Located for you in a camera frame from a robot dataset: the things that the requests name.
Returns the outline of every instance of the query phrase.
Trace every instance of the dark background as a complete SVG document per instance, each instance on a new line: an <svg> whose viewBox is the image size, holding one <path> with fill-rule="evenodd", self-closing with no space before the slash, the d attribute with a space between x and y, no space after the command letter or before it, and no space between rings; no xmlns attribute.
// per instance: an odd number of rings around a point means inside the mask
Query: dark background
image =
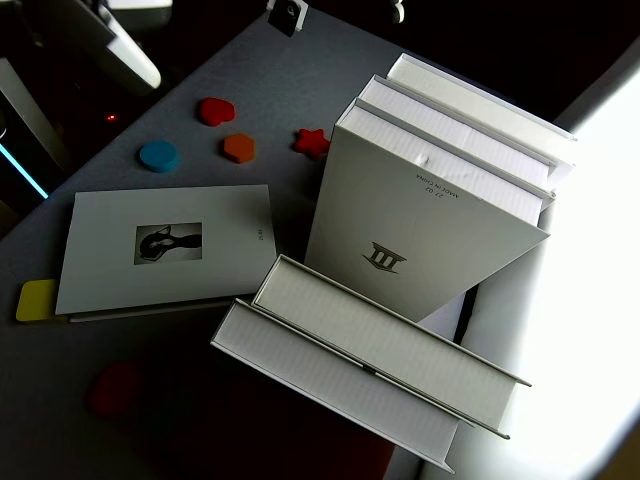
<svg viewBox="0 0 640 480"><path fill-rule="evenodd" d="M162 87L147 97L127 93L88 59L46 38L36 46L37 32L6 4L0 7L0 57L9 58L80 166L257 19L265 5L266 0L174 0L168 26L134 35L163 75ZM393 25L386 0L310 2L551 121L640 33L636 4L624 0L593 6L567 0L403 5L405 21ZM109 114L117 121L106 121Z"/></svg>

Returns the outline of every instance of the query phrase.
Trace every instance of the yellow block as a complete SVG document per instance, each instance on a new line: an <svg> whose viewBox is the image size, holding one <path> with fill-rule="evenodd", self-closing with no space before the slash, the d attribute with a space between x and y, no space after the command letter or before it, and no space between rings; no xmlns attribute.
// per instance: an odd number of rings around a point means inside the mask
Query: yellow block
<svg viewBox="0 0 640 480"><path fill-rule="evenodd" d="M57 280L31 280L22 286L16 320L42 322L67 320L66 315L56 315Z"/></svg>

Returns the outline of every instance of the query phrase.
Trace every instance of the logo on book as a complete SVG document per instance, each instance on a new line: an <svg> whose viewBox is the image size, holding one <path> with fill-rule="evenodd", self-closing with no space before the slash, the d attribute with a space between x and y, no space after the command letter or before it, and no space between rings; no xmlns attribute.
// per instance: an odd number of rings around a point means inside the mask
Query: logo on book
<svg viewBox="0 0 640 480"><path fill-rule="evenodd" d="M404 262L406 258L401 257L395 252L392 252L388 248L384 248L382 245L377 244L376 242L371 242L373 244L373 253L370 257L363 255L371 265L376 267L378 270L384 270L385 272L398 273L393 270L393 267L398 262Z"/></svg>

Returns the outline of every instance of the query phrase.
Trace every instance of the photo on book cover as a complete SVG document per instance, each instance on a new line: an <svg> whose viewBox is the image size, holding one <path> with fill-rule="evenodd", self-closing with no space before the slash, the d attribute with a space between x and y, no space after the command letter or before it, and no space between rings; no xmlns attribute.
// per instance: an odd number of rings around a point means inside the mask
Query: photo on book cover
<svg viewBox="0 0 640 480"><path fill-rule="evenodd" d="M136 228L135 265L201 259L202 223L142 225Z"/></svg>

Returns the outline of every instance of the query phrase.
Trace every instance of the orange hexagon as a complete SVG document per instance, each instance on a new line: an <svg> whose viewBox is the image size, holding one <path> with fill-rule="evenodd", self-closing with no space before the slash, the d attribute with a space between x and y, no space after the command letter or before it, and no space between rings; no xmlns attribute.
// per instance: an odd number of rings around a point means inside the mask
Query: orange hexagon
<svg viewBox="0 0 640 480"><path fill-rule="evenodd" d="M256 156L256 142L244 133L224 139L224 153L236 163L245 163Z"/></svg>

